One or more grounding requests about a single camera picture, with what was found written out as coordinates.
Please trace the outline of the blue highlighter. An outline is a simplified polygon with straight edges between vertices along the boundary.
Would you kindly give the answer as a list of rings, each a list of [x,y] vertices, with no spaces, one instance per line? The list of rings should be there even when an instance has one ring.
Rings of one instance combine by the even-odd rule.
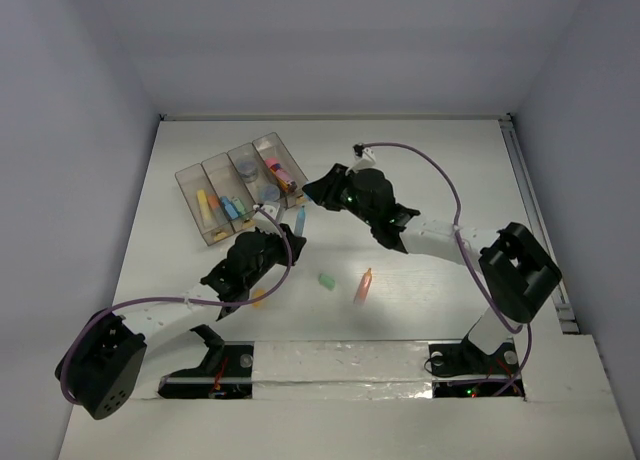
[[[303,236],[305,221],[306,221],[306,211],[305,211],[305,207],[302,206],[296,215],[296,222],[294,226],[294,234],[296,236],[298,237]]]
[[[237,210],[235,209],[235,206],[231,202],[231,200],[226,196],[220,196],[219,200],[220,200],[220,203],[221,203],[222,207],[224,208],[228,218],[230,220],[237,219],[239,214],[238,214]]]

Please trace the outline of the green highlighter cap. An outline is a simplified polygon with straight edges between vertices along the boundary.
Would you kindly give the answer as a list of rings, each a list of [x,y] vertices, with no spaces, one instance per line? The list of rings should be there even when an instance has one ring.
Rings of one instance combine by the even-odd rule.
[[[318,282],[320,285],[322,285],[324,288],[330,291],[335,289],[335,285],[336,285],[335,280],[329,275],[326,275],[324,273],[320,274],[318,276]]]

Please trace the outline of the pink capped pen tube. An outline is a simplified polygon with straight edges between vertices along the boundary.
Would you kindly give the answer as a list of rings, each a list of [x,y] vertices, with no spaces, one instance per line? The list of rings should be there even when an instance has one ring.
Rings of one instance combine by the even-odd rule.
[[[297,183],[294,178],[275,157],[267,158],[265,164],[275,176],[280,188],[284,192],[292,193],[297,189]]]

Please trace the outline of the clear paperclip jar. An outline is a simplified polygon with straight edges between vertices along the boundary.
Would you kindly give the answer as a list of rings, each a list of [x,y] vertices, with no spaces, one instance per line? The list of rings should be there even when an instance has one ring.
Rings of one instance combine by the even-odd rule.
[[[280,194],[280,189],[271,183],[266,183],[259,188],[259,199],[262,203],[279,202]]]
[[[245,156],[237,160],[236,168],[241,178],[251,183],[258,177],[258,165],[251,157]]]

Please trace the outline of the green capped highlighter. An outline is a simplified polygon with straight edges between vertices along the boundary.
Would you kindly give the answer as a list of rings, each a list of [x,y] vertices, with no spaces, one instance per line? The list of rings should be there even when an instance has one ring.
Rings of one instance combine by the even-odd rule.
[[[239,197],[232,197],[231,202],[239,217],[246,217],[248,215],[248,209]]]

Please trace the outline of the yellow highlighter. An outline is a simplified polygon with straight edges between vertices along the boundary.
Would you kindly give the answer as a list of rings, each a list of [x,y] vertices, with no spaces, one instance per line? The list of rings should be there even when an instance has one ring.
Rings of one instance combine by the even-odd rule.
[[[209,207],[206,191],[204,189],[199,189],[196,192],[196,198],[198,202],[198,207],[199,207],[203,227],[211,228],[213,225],[213,220],[212,220],[211,210]]]

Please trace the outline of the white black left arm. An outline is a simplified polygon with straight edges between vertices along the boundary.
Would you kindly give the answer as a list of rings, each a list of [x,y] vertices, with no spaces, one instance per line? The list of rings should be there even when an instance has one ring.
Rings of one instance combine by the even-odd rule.
[[[104,309],[55,369],[62,390],[93,419],[113,415],[134,393],[145,356],[184,334],[201,340],[186,355],[190,368],[163,375],[157,393],[164,399],[245,399],[252,395],[250,343],[229,344],[213,330],[246,304],[253,287],[276,265],[291,269],[307,240],[282,224],[273,232],[240,234],[200,283],[215,300],[163,297],[125,304],[123,312]]]

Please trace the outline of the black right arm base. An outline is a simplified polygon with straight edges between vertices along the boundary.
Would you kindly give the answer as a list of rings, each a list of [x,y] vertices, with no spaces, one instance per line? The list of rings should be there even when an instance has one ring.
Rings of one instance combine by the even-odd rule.
[[[512,341],[503,342],[496,352],[487,354],[467,339],[431,343],[424,362],[424,369],[441,379],[508,374],[518,366]]]

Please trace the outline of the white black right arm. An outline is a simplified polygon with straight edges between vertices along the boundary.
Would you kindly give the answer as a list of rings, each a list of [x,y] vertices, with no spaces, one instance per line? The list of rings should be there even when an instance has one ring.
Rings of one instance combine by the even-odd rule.
[[[398,203],[391,182],[377,169],[353,171],[336,164],[303,192],[320,207],[362,220],[389,250],[436,257],[470,271],[489,297],[486,312],[461,341],[460,359],[470,371],[491,366],[510,334],[535,318],[562,279],[524,225],[511,222],[491,231],[429,219]]]

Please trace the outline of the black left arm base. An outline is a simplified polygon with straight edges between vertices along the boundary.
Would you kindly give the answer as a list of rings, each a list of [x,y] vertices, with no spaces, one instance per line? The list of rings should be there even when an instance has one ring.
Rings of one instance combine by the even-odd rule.
[[[175,371],[165,375],[161,386],[196,384],[250,384],[254,363],[253,342],[226,342],[208,325],[191,329],[207,348],[200,363],[193,368]]]

